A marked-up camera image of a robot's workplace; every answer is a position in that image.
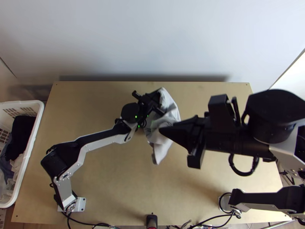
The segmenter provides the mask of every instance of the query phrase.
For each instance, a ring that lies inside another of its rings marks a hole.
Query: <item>white cloth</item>
[[[160,109],[165,112],[164,116],[160,117],[154,111],[150,113],[146,119],[146,127],[144,128],[146,138],[149,144],[153,147],[152,158],[154,163],[160,164],[160,162],[167,155],[167,151],[172,145],[173,141],[163,136],[159,132],[159,128],[172,126],[173,123],[181,121],[178,106],[174,99],[170,96],[168,91],[164,87],[158,90],[160,93]]]
[[[12,165],[11,170],[14,172],[13,181],[15,182],[17,180],[22,161],[23,161],[23,153],[19,154],[19,156],[14,161],[10,160],[10,163]]]

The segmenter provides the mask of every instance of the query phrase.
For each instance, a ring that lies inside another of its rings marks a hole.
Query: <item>gray cloth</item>
[[[14,177],[14,172],[11,170],[12,169],[12,165],[10,163],[10,161],[6,161],[5,159],[5,152],[7,149],[7,146],[9,143],[11,143],[12,141],[12,136],[11,134],[8,137],[8,141],[5,144],[1,154],[0,154],[0,169],[2,170],[3,174],[4,174],[4,180],[5,183],[7,184],[7,179],[12,179]]]

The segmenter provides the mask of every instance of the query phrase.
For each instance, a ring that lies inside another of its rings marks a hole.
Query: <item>cable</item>
[[[200,223],[198,223],[198,224],[196,224],[196,225],[190,226],[189,229],[192,229],[192,228],[197,227],[197,226],[211,227],[211,226],[205,225],[205,224],[203,224],[203,223],[205,223],[205,222],[207,222],[207,221],[210,221],[210,220],[212,220],[212,219],[215,219],[215,218],[224,217],[224,216],[230,216],[229,219],[228,219],[223,225],[220,225],[220,226],[212,226],[212,228],[220,228],[220,227],[223,227],[223,226],[227,225],[227,223],[230,221],[230,219],[232,218],[233,215],[234,215],[234,212],[232,212],[232,214],[225,214],[225,215],[214,216],[214,217],[211,217],[211,218],[209,218],[209,219],[207,219],[207,220],[205,220],[205,221],[202,221],[202,222],[200,222]]]
[[[240,175],[240,176],[249,176],[251,175],[252,173],[254,173],[257,165],[258,165],[258,162],[260,161],[259,157],[257,156],[254,156],[253,157],[253,162],[252,162],[252,168],[249,172],[242,172],[242,171],[239,171],[238,169],[236,169],[234,163],[233,163],[233,157],[234,157],[234,154],[230,154],[229,156],[229,164],[230,164],[230,167],[231,169],[234,171],[234,173],[236,173],[237,175]]]
[[[84,222],[80,222],[78,220],[75,220],[73,218],[70,217],[71,213],[67,216],[65,213],[61,212],[65,217],[67,217],[67,224],[68,224],[68,228],[71,229],[70,227],[70,224],[69,224],[69,220],[72,220],[76,223],[79,223],[79,224],[83,224],[83,225],[89,225],[89,226],[93,226],[93,228],[95,228],[96,226],[104,226],[104,227],[111,227],[110,224],[108,223],[97,223],[97,224],[93,224],[93,223],[84,223]]]
[[[68,215],[68,217],[67,217],[67,224],[68,224],[68,228],[69,228],[69,229],[71,229],[70,224],[69,224],[70,215],[71,215],[71,213],[70,213],[70,214]]]
[[[224,194],[222,194],[222,195],[220,196],[220,198],[219,198],[218,205],[219,205],[220,210],[222,210],[224,213],[226,213],[226,214],[231,214],[231,213],[233,212],[233,210],[231,210],[231,211],[225,211],[225,210],[222,208],[222,205],[221,205],[221,200],[222,200],[222,198],[223,198],[225,195],[227,195],[227,194],[231,194],[231,192],[225,192]]]

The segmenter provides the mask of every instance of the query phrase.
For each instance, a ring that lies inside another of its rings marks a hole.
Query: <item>laundry basket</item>
[[[36,139],[37,130],[40,124],[44,109],[44,104],[38,100],[30,101],[14,101],[14,102],[4,102],[0,103],[0,153],[3,150],[5,143],[8,140],[8,136],[12,130],[13,121],[16,116],[26,115],[36,117],[32,133],[30,135],[29,141],[27,143],[26,150],[23,154],[23,161],[21,168],[15,183],[12,196],[9,198],[3,198],[0,200],[0,208],[8,208],[17,199],[19,189],[22,183],[24,172],[26,171],[26,166],[29,161],[34,142]]]

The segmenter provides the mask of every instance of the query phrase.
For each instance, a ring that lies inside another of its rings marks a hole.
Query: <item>wooden board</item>
[[[22,182],[12,220],[24,223],[66,223],[57,212],[50,178],[40,165],[54,144],[109,129],[126,103],[140,94],[165,87],[178,104],[181,118],[203,116],[211,95],[237,96],[242,113],[251,94],[248,83],[223,82],[56,82],[38,130],[34,149]],[[84,165],[72,177],[72,188],[87,198],[86,209],[73,213],[78,220],[113,225],[144,225],[153,212],[160,225],[181,225],[219,215],[218,197],[233,188],[246,192],[274,192],[281,187],[275,163],[258,165],[249,177],[236,175],[228,154],[206,152],[202,169],[186,165],[187,152],[173,144],[158,166],[151,161],[152,148],[142,130],[123,145],[112,144],[88,153]],[[252,158],[234,157],[236,167],[248,171]],[[283,213],[250,210],[230,223],[289,220]],[[217,218],[212,223],[223,223]]]

